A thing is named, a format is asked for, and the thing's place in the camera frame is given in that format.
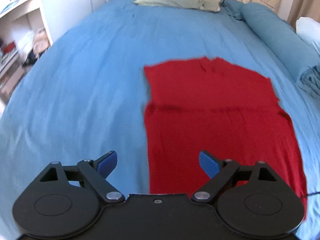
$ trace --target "white cabinet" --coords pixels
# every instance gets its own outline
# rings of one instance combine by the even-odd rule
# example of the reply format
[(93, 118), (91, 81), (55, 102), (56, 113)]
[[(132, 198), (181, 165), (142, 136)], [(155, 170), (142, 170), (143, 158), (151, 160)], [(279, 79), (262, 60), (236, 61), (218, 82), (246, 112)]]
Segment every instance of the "white cabinet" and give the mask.
[(30, 31), (45, 28), (51, 43), (106, 0), (21, 0), (0, 14), (0, 37), (6, 42), (18, 41)]

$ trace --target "black cable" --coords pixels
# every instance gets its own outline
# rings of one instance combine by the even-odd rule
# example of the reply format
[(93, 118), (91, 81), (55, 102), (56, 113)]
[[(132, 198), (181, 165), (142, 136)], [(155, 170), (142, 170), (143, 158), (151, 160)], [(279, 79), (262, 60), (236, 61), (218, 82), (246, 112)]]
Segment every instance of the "black cable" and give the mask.
[(314, 192), (314, 193), (310, 193), (310, 194), (308, 194), (306, 196), (302, 196), (301, 198), (310, 197), (310, 196), (314, 196), (314, 195), (318, 195), (318, 194), (320, 194), (319, 191), (318, 192)]

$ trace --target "bed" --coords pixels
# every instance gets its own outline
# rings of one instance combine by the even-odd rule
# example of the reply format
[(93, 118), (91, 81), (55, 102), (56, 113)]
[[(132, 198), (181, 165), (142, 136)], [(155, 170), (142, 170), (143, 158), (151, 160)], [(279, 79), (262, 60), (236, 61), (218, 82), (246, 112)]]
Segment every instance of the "bed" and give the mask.
[[(16, 88), (0, 119), (0, 235), (19, 236), (15, 199), (50, 162), (74, 165), (115, 150), (108, 177), (124, 195), (148, 193), (149, 100), (144, 65), (221, 57), (270, 77), (291, 116), (308, 192), (320, 190), (320, 100), (301, 90), (276, 55), (225, 8), (144, 7), (111, 0), (60, 38)], [(317, 239), (320, 196), (308, 199), (298, 237)]]

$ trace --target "white shelf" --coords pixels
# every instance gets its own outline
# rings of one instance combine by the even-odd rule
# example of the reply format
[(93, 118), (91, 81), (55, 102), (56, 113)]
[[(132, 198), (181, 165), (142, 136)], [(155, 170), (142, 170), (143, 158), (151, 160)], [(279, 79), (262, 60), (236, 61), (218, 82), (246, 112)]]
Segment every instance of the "white shelf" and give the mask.
[(11, 8), (9, 8), (8, 10), (4, 11), (2, 14), (0, 14), (0, 19), (7, 15), (8, 13), (10, 13), (12, 10), (14, 10), (15, 8), (17, 8), (18, 6), (24, 4), (25, 2), (27, 2), (29, 0), (20, 0), (16, 5), (12, 6)]
[(24, 70), (21, 66), (18, 67), (18, 69), (14, 72), (14, 74), (10, 77), (10, 79), (6, 82), (4, 87), (1, 89), (1, 92), (6, 94), (7, 96), (10, 96), (12, 93), (12, 90), (17, 85), (19, 80), (23, 77)]
[(18, 59), (19, 54), (18, 51), (14, 52), (12, 56), (9, 57), (7, 62), (0, 67), (0, 79), (4, 76), (4, 74), (8, 71), (11, 65)]

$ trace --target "shelving unit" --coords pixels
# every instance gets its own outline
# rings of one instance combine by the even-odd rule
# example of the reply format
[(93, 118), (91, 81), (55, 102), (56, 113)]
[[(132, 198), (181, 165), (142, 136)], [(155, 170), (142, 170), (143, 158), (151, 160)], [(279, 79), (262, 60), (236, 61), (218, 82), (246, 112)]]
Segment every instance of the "shelving unit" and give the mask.
[(0, 98), (7, 104), (13, 90), (25, 74), (19, 61), (18, 52), (14, 52), (0, 70)]

